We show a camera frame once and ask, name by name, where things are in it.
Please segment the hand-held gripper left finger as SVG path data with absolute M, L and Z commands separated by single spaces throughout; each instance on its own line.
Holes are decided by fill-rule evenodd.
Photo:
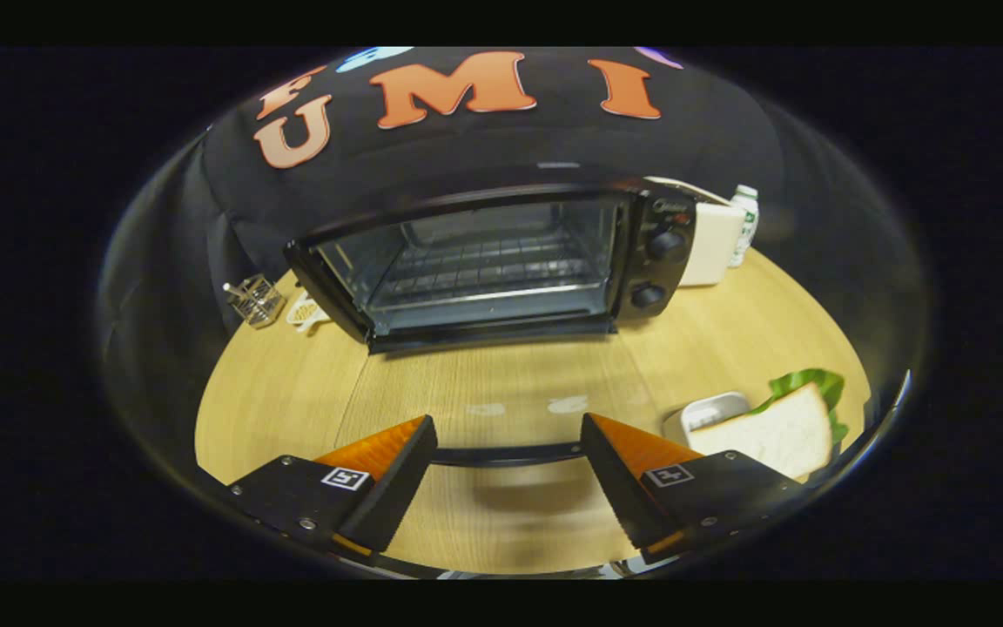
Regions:
M 385 552 L 438 446 L 421 415 L 318 459 L 283 454 L 228 487 L 256 523 L 303 547 L 374 558 Z

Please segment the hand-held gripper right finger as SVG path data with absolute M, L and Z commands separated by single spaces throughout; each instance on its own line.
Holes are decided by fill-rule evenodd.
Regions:
M 744 452 L 701 454 L 608 416 L 582 416 L 581 446 L 646 563 L 710 558 L 807 500 L 803 484 Z

